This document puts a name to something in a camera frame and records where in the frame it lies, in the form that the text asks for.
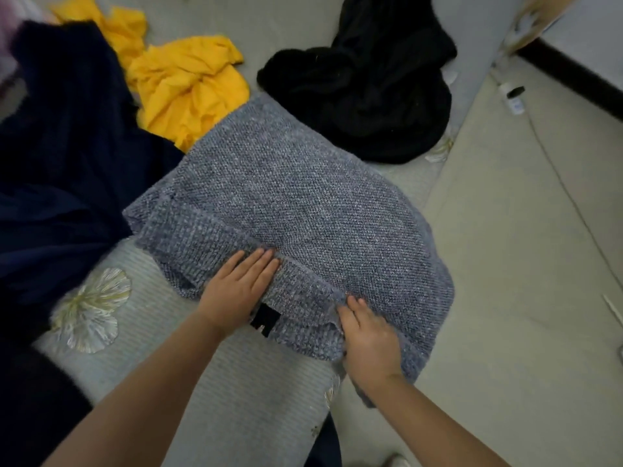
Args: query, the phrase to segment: shoe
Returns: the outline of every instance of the shoe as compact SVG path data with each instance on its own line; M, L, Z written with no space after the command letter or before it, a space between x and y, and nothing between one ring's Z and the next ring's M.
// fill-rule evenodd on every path
M411 464L400 454L392 454L381 467L411 467Z

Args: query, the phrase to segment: gray knit sweater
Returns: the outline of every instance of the gray knit sweater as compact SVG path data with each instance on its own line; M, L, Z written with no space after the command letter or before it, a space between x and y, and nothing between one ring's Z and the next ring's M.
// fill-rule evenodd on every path
M262 301L281 316L268 337L318 359L342 358L335 307L351 293L398 330L415 381L454 297L409 200L265 94L218 123L125 217L186 298L236 250L277 248L283 264Z

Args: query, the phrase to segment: white wall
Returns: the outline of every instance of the white wall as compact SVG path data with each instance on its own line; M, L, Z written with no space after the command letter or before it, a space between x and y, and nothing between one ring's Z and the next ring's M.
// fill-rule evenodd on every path
M623 0L577 0L542 39L623 90Z

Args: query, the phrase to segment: pants leg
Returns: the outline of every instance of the pants leg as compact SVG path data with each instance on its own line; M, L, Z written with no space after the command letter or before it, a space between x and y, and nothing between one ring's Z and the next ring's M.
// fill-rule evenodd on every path
M320 434L311 448L305 467L342 467L338 432L335 430L331 414L326 417Z

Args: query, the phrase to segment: crumpled yellow cloth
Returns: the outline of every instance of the crumpled yellow cloth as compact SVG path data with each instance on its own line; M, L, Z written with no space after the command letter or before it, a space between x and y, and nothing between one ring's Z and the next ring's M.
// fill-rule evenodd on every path
M184 152L249 99L249 86L233 67L244 59L224 36L190 37L145 50L147 21L140 11L116 6L105 17L93 0L65 0L51 9L61 22L98 25L141 98L139 126Z

